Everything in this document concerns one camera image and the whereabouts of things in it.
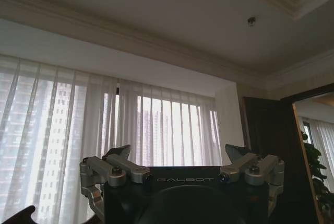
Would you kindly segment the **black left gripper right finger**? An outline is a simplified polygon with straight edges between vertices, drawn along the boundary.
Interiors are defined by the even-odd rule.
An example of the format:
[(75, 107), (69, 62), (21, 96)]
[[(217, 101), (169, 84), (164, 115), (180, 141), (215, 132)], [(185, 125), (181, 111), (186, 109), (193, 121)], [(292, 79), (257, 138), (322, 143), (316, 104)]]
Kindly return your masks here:
[(277, 204), (278, 195), (283, 193), (284, 161), (274, 155), (262, 158), (246, 147), (230, 144), (225, 145), (225, 151), (231, 164), (220, 168), (221, 180), (234, 183), (243, 175), (248, 185), (261, 186), (267, 183), (269, 185), (268, 210), (273, 211)]

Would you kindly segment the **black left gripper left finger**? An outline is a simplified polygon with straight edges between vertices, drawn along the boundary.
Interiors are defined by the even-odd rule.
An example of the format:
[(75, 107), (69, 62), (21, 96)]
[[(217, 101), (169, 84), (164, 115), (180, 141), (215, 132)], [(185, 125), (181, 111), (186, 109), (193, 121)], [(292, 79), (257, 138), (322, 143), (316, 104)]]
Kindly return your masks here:
[(106, 183), (111, 187), (124, 186), (127, 180), (144, 185), (151, 178), (148, 167), (139, 166), (128, 160), (130, 145), (110, 149), (102, 158), (85, 157), (80, 163), (81, 193), (100, 220), (105, 219), (103, 190), (96, 187)]

